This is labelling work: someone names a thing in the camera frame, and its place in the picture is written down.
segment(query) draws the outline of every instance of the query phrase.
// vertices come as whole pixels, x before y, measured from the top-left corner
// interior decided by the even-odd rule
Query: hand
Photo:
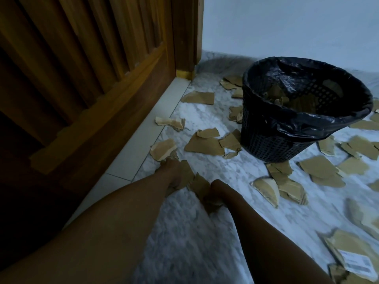
[[[204,201],[214,205],[222,205],[231,191],[233,189],[229,185],[216,179],[211,183],[209,193],[204,197]]]
[[[177,159],[167,158],[161,161],[161,166],[155,172],[158,171],[165,171],[169,174],[169,177],[172,178],[169,187],[177,187],[182,180],[182,174],[180,173],[180,161]]]

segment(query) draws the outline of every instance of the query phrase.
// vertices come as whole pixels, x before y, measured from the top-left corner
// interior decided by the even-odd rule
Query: white wall
[[[379,72],[379,0],[205,0],[202,48]]]

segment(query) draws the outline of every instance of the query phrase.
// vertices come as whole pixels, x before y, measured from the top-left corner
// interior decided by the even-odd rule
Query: black trash can
[[[312,93],[316,113],[296,112],[265,98],[277,84],[290,100]],[[266,162],[284,162],[372,110],[368,88],[347,71],[295,57],[257,61],[243,75],[241,144]]]

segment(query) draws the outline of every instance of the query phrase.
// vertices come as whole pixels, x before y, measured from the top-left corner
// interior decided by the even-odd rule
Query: door panel
[[[175,77],[171,2],[0,0],[0,47],[1,269],[59,232]]]

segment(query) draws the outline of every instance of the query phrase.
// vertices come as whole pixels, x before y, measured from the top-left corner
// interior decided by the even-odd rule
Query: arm
[[[220,180],[210,197],[221,198],[237,228],[254,283],[333,284],[329,276],[280,231],[267,223],[234,189]]]
[[[0,283],[119,283],[131,276],[169,186],[180,182],[177,161],[114,191],[56,238],[0,273]]]

